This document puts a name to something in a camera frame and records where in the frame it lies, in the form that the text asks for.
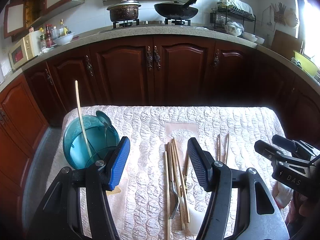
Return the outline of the right gloved hand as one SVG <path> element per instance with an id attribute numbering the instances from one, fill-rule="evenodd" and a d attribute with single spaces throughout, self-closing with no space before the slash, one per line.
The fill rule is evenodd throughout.
<path id="1" fill-rule="evenodd" d="M 309 217 L 318 203 L 317 200 L 309 199 L 278 181 L 273 186 L 272 196 L 280 211 L 286 215 L 286 224 L 295 221 L 299 216 Z"/>

